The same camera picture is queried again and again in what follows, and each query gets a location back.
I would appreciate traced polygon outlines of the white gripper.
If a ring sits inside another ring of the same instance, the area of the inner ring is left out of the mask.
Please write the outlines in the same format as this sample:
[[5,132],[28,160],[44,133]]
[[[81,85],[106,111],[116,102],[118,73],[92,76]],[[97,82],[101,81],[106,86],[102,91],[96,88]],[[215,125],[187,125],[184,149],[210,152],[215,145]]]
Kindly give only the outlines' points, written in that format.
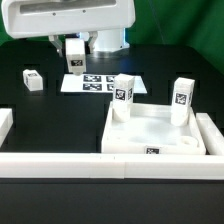
[[129,28],[135,22],[134,0],[2,0],[6,33],[15,39],[49,36],[62,54],[58,35],[88,32],[88,46],[101,30]]

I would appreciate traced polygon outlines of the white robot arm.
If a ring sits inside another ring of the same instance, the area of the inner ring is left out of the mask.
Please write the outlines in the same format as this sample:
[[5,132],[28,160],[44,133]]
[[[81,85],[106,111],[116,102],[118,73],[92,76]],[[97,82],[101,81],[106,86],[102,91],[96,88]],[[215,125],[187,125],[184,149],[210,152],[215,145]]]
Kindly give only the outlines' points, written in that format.
[[134,0],[2,0],[6,33],[14,39],[47,36],[62,55],[60,35],[81,34],[91,52],[123,47],[135,22]]

